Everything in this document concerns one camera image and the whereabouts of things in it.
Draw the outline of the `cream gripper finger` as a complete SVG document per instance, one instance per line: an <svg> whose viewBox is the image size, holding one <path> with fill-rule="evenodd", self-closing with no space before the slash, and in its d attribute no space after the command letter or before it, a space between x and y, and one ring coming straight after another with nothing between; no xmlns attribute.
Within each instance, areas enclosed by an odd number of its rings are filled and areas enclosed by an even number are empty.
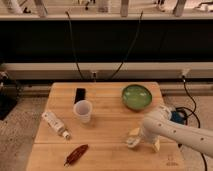
<svg viewBox="0 0 213 171"><path fill-rule="evenodd" d="M158 139L153 145L152 145L153 149L155 152L159 152L160 150L160 140Z"/></svg>
<svg viewBox="0 0 213 171"><path fill-rule="evenodd" d="M138 135L140 135L140 128L139 127L137 127L137 128L134 128L133 130L131 130L130 132L129 132L129 135L130 136L138 136Z"/></svg>

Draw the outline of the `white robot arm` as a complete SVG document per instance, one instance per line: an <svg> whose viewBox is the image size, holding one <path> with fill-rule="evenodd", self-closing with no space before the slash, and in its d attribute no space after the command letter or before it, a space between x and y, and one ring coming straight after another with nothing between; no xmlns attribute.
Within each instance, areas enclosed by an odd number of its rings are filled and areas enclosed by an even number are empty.
<svg viewBox="0 0 213 171"><path fill-rule="evenodd" d="M213 131L175 123L171 115L162 105L145 114L138 133L127 139L127 146L134 148L145 141L159 148L159 136L163 136L213 158Z"/></svg>

